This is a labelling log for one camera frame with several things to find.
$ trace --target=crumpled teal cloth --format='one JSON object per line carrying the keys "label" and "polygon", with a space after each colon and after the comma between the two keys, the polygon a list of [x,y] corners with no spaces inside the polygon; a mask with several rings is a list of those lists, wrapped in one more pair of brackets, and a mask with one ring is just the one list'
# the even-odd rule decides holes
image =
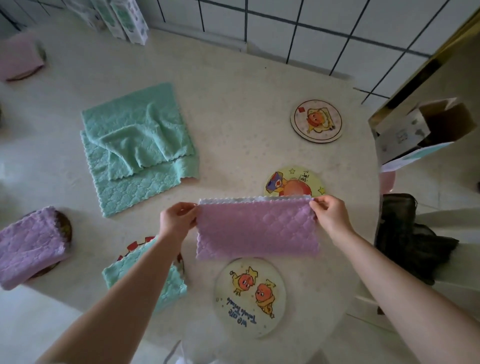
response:
{"label": "crumpled teal cloth", "polygon": [[82,142],[103,216],[166,191],[181,178],[198,178],[198,157],[171,84],[133,92],[82,117]]}
{"label": "crumpled teal cloth", "polygon": [[[107,287],[110,289],[118,280],[120,280],[128,270],[140,259],[143,253],[149,249],[157,238],[152,241],[139,246],[133,252],[128,254],[122,260],[113,263],[111,266],[105,268],[102,272],[103,279],[107,283]],[[159,312],[167,307],[169,304],[174,303],[179,298],[187,294],[187,285],[180,277],[180,273],[173,264],[168,272],[168,277],[163,286],[160,297],[155,305],[154,312]]]}

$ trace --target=person's left hand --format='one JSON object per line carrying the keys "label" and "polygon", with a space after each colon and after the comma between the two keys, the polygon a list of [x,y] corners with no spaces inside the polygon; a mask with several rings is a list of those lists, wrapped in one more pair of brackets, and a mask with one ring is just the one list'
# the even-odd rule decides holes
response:
{"label": "person's left hand", "polygon": [[180,247],[188,231],[197,225],[197,204],[192,202],[178,202],[160,213],[160,239],[172,239],[176,249]]}

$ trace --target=person's right arm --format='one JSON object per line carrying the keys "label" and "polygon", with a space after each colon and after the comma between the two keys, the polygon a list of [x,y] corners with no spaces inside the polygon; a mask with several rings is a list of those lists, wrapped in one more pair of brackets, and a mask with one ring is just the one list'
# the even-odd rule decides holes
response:
{"label": "person's right arm", "polygon": [[310,206],[422,363],[480,363],[477,320],[359,236],[342,200],[325,195],[315,198]]}

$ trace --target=purple towel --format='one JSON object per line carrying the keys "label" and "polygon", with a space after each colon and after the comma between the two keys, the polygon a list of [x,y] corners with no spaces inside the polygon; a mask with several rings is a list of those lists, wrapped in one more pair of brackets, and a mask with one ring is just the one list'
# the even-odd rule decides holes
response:
{"label": "purple towel", "polygon": [[197,259],[318,253],[310,200],[201,200]]}
{"label": "purple towel", "polygon": [[0,286],[11,290],[36,272],[68,257],[53,206],[0,231]]}

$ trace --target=person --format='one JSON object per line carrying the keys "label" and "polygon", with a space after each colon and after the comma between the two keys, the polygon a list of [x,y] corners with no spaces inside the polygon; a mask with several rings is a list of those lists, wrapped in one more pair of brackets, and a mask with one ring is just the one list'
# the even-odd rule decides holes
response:
{"label": "person", "polygon": [[[420,362],[480,362],[480,324],[474,318],[360,237],[342,200],[324,195],[312,200],[310,206]],[[162,211],[157,242],[38,362],[129,363],[170,264],[188,231],[196,225],[197,210],[196,204],[179,202]]]}

